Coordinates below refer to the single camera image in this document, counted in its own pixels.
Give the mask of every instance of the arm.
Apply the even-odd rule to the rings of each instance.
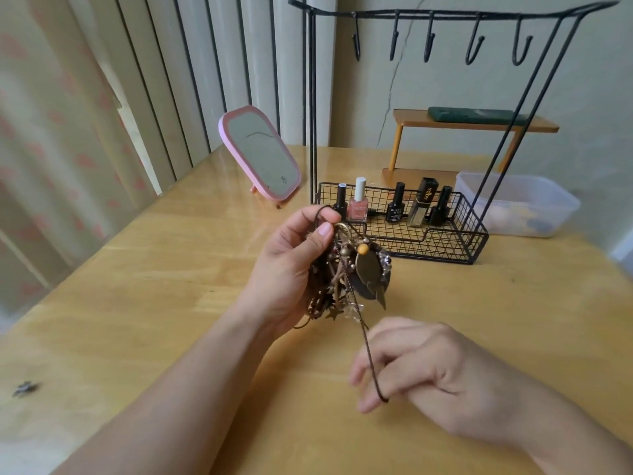
[[[387,397],[403,393],[446,431],[519,447],[547,475],[633,474],[633,452],[580,407],[444,324],[388,318],[368,334]],[[369,366],[352,365],[358,385]],[[358,409],[380,405],[373,384]]]
[[[331,223],[306,239],[318,209],[295,213],[273,234],[235,304],[55,475],[208,473],[265,352],[305,312],[308,268],[340,219],[323,210]]]

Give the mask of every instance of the translucent plastic box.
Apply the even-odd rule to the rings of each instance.
[[[490,174],[475,212],[481,216],[500,174]],[[484,174],[461,172],[455,191],[472,204]],[[484,226],[491,234],[551,237],[581,206],[579,199],[542,176],[506,175],[490,205]]]

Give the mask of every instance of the hook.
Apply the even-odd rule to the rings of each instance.
[[[477,13],[477,21],[475,22],[475,28],[473,29],[473,34],[470,36],[470,43],[468,44],[468,51],[466,52],[466,64],[470,65],[477,58],[477,54],[479,53],[479,48],[481,48],[481,44],[484,42],[486,37],[479,37],[479,41],[477,42],[477,47],[475,47],[475,52],[470,56],[470,52],[473,47],[473,43],[475,42],[475,35],[477,34],[477,29],[479,28],[479,22],[481,21],[481,13]]]
[[[400,18],[400,10],[396,10],[396,17],[394,18],[394,34],[391,36],[391,52],[389,53],[389,61],[393,61],[396,54],[396,41],[398,40],[398,19]]]
[[[352,13],[354,17],[354,22],[356,23],[356,33],[352,35],[352,40],[354,40],[354,54],[356,55],[356,61],[360,61],[360,36],[358,35],[358,15],[354,11]]]
[[[431,50],[433,49],[433,40],[435,39],[435,33],[432,33],[434,17],[435,17],[435,12],[430,12],[429,13],[429,29],[427,30],[427,44],[424,47],[424,63],[429,61],[429,58],[431,57]]]
[[[522,18],[521,15],[519,15],[517,18],[517,29],[515,31],[515,43],[514,43],[514,46],[512,47],[512,63],[514,63],[514,66],[519,66],[526,59],[527,50],[530,49],[530,43],[532,43],[532,39],[534,39],[532,35],[529,35],[526,38],[526,47],[523,49],[523,54],[521,55],[521,59],[517,61],[518,35],[519,33],[521,33],[521,18]]]

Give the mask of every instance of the pink curtain pattern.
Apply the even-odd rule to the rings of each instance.
[[[0,0],[0,66],[6,318],[40,300],[156,194],[67,0]]]

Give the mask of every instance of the black wire rack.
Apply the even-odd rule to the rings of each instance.
[[[316,202],[333,205],[336,202],[337,188],[336,183],[321,182]],[[354,189],[354,185],[347,185],[347,189]],[[354,228],[359,233],[366,234],[392,256],[466,265],[475,263],[486,244],[488,232],[470,209],[468,200],[461,193],[453,192],[447,204],[449,213],[446,222],[441,227],[432,227],[425,220],[418,228],[407,223],[416,194],[416,190],[405,190],[403,219],[398,223],[389,223],[385,214],[387,205],[394,197],[394,190],[367,187],[367,223],[352,222]],[[436,203],[438,198],[439,193],[436,193],[433,202]]]
[[[484,176],[484,179],[482,180],[481,185],[479,186],[479,189],[477,190],[477,194],[475,195],[474,200],[472,201],[471,204],[468,204],[468,202],[463,198],[461,194],[454,195],[454,200],[455,198],[459,199],[459,201],[457,202],[455,206],[455,210],[458,213],[460,211],[460,207],[462,209],[468,210],[467,213],[465,213],[463,216],[460,217],[460,220],[465,220],[463,226],[466,228],[465,231],[469,232],[468,239],[470,240],[471,236],[474,238],[477,238],[480,236],[479,234],[485,234],[485,236],[481,235],[481,243],[477,246],[477,249],[471,252],[474,255],[474,259],[469,262],[461,262],[461,263],[473,263],[476,260],[477,256],[479,255],[479,252],[481,252],[481,249],[483,248],[483,245],[485,244],[486,239],[487,239],[487,232],[485,228],[483,228],[482,226],[482,221],[486,213],[488,212],[488,209],[490,208],[490,205],[493,199],[495,198],[497,191],[499,190],[499,186],[501,185],[503,178],[505,177],[506,172],[508,171],[508,168],[510,167],[511,162],[514,159],[517,153],[517,150],[520,147],[521,142],[523,141],[523,138],[525,137],[527,130],[529,129],[532,123],[532,120],[534,119],[534,116],[536,115],[536,111],[539,109],[539,106],[542,103],[545,93],[547,93],[547,90],[550,87],[550,84],[551,84],[552,79],[554,78],[554,75],[558,71],[558,67],[560,66],[560,63],[562,62],[563,58],[565,57],[565,54],[567,53],[567,49],[569,48],[569,45],[571,44],[576,32],[578,31],[578,27],[580,23],[587,15],[596,11],[613,7],[617,5],[619,1],[614,0],[614,1],[603,1],[603,2],[591,3],[588,5],[583,5],[583,6],[570,8],[568,10],[558,11],[558,12],[553,12],[553,13],[502,13],[502,12],[491,12],[491,11],[423,10],[423,9],[416,9],[416,10],[387,9],[387,10],[372,10],[372,11],[341,12],[341,11],[321,10],[319,8],[307,5],[297,0],[288,0],[288,3],[291,6],[294,6],[298,9],[303,10],[303,12],[305,13],[304,37],[307,39],[308,48],[307,48],[307,51],[304,53],[305,55],[304,67],[305,67],[305,70],[308,71],[308,73],[304,74],[305,75],[304,79],[306,79],[306,77],[308,78],[309,100],[307,100],[307,103],[304,102],[304,109],[305,111],[307,111],[308,106],[309,106],[310,110],[309,110],[308,116],[306,116],[306,113],[304,112],[304,133],[306,132],[306,124],[309,122],[309,126],[310,126],[310,130],[309,130],[309,135],[310,135],[310,202],[311,203],[314,203],[315,200],[317,200],[319,197],[317,162],[316,162],[317,161],[316,159],[317,158],[317,142],[316,142],[317,141],[316,139],[317,138],[316,136],[317,135],[316,133],[317,132],[316,130],[317,129],[316,127],[317,126],[317,118],[316,118],[317,117],[316,115],[317,114],[316,113],[317,111],[317,95],[316,95],[317,94],[316,92],[317,91],[316,89],[317,88],[316,86],[317,85],[317,67],[316,67],[317,66],[316,64],[317,63],[317,47],[316,47],[317,46],[316,44],[317,43],[316,41],[317,40],[316,38],[317,37],[316,36],[317,23],[316,22],[317,22],[318,17],[335,16],[335,17],[342,17],[342,18],[352,18],[354,20],[356,33],[352,36],[352,42],[353,42],[353,47],[354,47],[354,56],[356,57],[356,60],[360,60],[360,57],[361,57],[360,31],[358,29],[359,19],[365,18],[365,19],[392,19],[394,20],[389,60],[393,60],[394,54],[396,51],[396,46],[398,44],[398,36],[400,34],[400,32],[398,31],[398,22],[402,19],[428,21],[429,27],[427,30],[427,38],[426,38],[425,49],[424,49],[425,63],[428,62],[431,58],[431,53],[433,49],[433,41],[436,36],[435,33],[433,33],[433,23],[435,22],[444,23],[447,21],[471,21],[471,22],[474,22],[474,25],[473,25],[472,34],[470,36],[470,41],[466,49],[466,56],[465,56],[466,65],[471,65],[475,61],[475,58],[479,54],[479,50],[481,49],[482,44],[484,43],[484,40],[486,39],[484,36],[479,36],[479,38],[477,39],[477,43],[475,44],[475,39],[477,38],[477,32],[479,30],[479,24],[482,21],[515,21],[517,25],[515,29],[514,44],[513,44],[512,56],[511,56],[511,61],[515,66],[519,66],[521,63],[525,61],[527,52],[532,43],[532,39],[534,38],[532,36],[526,37],[526,42],[525,42],[523,51],[520,55],[518,55],[518,51],[519,51],[518,45],[519,45],[519,38],[521,35],[522,21],[528,20],[528,19],[555,19],[556,20],[556,23],[554,24],[554,27],[552,28],[550,32],[550,36],[548,37],[548,40],[542,49],[538,62],[536,63],[534,67],[532,75],[530,76],[527,86],[525,87],[523,94],[521,95],[518,101],[518,104],[517,104],[517,107],[515,108],[512,119],[510,120],[510,123],[508,124],[505,132],[503,133],[503,136],[501,137],[499,145],[495,151],[495,155],[493,156],[493,159],[491,160],[490,165],[488,166],[486,170],[486,175]],[[565,41],[562,47],[560,48],[560,51],[558,52],[556,60],[554,64],[552,65],[552,68],[550,69],[550,72],[541,87],[541,91],[536,98],[536,102],[534,102],[534,105],[532,109],[530,110],[530,114],[527,118],[526,124],[522,125],[521,127],[520,133],[517,138],[517,143],[515,143],[512,151],[510,152],[510,155],[508,157],[508,162],[505,164],[503,171],[501,172],[501,175],[499,176],[499,179],[495,183],[495,186],[493,187],[493,190],[488,198],[486,206],[484,207],[479,217],[477,216],[473,217],[472,215],[474,213],[473,213],[472,207],[475,206],[477,200],[479,199],[479,196],[481,195],[481,192],[484,186],[486,185],[488,177],[490,173],[492,172],[497,159],[499,158],[499,154],[501,153],[503,149],[503,145],[508,139],[508,135],[510,134],[512,127],[515,126],[515,122],[517,120],[519,112],[521,111],[521,109],[523,108],[526,102],[527,95],[530,93],[530,91],[532,90],[532,87],[534,86],[534,81],[536,80],[537,75],[541,71],[543,62],[546,56],[548,55],[548,53],[550,52],[550,48],[554,40],[556,39],[557,35],[560,32],[561,24],[566,19],[574,19],[574,23],[571,29],[569,30],[569,32],[567,32]],[[323,198],[321,200],[322,203],[329,203],[325,199],[325,194],[322,194],[322,198]],[[377,207],[382,207],[382,202],[378,203]],[[474,222],[475,224],[473,226],[470,226],[473,220],[475,221]],[[368,230],[372,230],[370,228],[371,225],[372,223],[369,223]],[[398,230],[407,230],[404,227],[401,227],[400,225],[402,225],[402,223],[389,224],[389,230],[391,230],[391,232],[388,232],[388,230],[385,228],[385,231],[387,231],[387,233],[391,233],[393,235],[391,236],[391,238],[394,238],[392,242],[398,243],[398,241],[396,241],[396,239],[398,239],[400,240],[402,244],[413,243],[413,241],[394,236],[396,234],[402,235],[403,237],[409,235],[408,232],[407,233],[398,232]],[[429,229],[429,231],[427,232],[427,237],[424,239],[428,241],[426,243],[429,245],[433,241],[437,241],[437,243],[439,243],[439,245],[437,246],[438,248],[437,253],[433,255],[430,259],[440,260],[443,262],[456,262],[457,260],[455,260],[453,255],[449,255],[450,250],[448,250],[448,247],[451,244],[454,244],[455,246],[459,245],[459,243],[461,243],[461,240],[455,239],[454,241],[450,241],[446,239],[445,237],[442,237],[441,235],[437,235],[435,233],[435,230],[436,229]],[[395,248],[394,253],[398,253],[398,254],[405,253],[405,255],[403,256],[408,256],[409,258],[429,258],[426,255],[427,250],[423,249],[422,247],[420,248],[420,250],[422,250],[422,253],[418,254],[417,251],[412,250],[412,249],[404,250],[402,252],[400,252],[397,249],[403,246],[404,245],[394,246]]]

